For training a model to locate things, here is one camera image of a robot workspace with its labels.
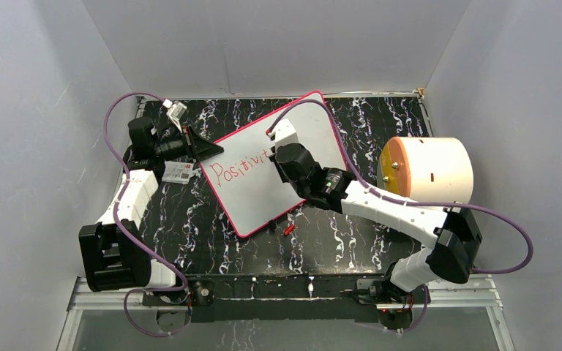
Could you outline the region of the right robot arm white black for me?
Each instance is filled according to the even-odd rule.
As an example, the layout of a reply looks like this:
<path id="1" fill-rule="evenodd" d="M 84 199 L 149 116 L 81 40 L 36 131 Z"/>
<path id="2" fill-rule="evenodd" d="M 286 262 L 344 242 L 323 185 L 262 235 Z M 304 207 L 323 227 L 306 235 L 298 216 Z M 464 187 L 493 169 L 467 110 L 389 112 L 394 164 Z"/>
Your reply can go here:
<path id="1" fill-rule="evenodd" d="M 272 147 L 271 161 L 282 182 L 292 186 L 311 207 L 359 216 L 383 224 L 423 245 L 423 249 L 393 262 L 383 281 L 361 288 L 370 295 L 403 302 L 417 287 L 436 279 L 464 284 L 473 269 L 482 235 L 468 210 L 451 205 L 420 206 L 358 179 L 347 170 L 321 167 L 300 143 Z"/>

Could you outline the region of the pink framed whiteboard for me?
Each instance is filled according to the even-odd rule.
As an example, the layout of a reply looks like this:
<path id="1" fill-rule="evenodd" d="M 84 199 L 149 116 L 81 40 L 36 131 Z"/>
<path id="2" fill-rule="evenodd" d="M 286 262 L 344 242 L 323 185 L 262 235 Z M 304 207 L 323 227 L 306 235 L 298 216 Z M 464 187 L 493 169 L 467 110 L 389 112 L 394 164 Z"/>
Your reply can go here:
<path id="1" fill-rule="evenodd" d="M 220 138 L 223 152 L 201 162 L 201 168 L 236 234 L 246 238 L 303 203 L 269 160 L 274 145 L 266 130 L 283 114 L 297 131 L 299 142 L 323 167 L 347 169 L 341 139 L 322 108 L 324 97 L 312 91 Z"/>

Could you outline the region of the red marker cap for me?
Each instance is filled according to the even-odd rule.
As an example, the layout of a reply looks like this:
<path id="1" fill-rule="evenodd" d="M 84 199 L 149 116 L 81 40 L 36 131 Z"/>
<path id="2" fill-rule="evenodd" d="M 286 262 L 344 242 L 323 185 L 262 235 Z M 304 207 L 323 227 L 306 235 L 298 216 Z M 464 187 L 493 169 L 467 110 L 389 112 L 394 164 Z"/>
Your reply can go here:
<path id="1" fill-rule="evenodd" d="M 289 236 L 289 235 L 294 231 L 294 229 L 295 229 L 295 225 L 294 225 L 294 224 L 289 225 L 289 226 L 284 230 L 283 235 L 284 235 L 285 237 Z"/>

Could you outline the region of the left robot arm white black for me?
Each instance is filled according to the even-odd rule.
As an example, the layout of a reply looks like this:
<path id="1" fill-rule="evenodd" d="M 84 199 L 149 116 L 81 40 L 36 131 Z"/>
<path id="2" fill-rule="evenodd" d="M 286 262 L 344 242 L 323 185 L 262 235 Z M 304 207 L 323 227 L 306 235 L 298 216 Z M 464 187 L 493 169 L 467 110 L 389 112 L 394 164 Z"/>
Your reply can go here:
<path id="1" fill-rule="evenodd" d="M 87 283 L 95 292 L 158 290 L 169 303 L 180 304 L 190 292 L 185 275 L 143 243 L 140 225 L 167 161 L 186 157 L 201 162 L 224 149 L 190 126 L 163 138 L 150 117 L 131 120 L 128 131 L 131 144 L 120 158 L 121 186 L 106 212 L 78 234 Z"/>

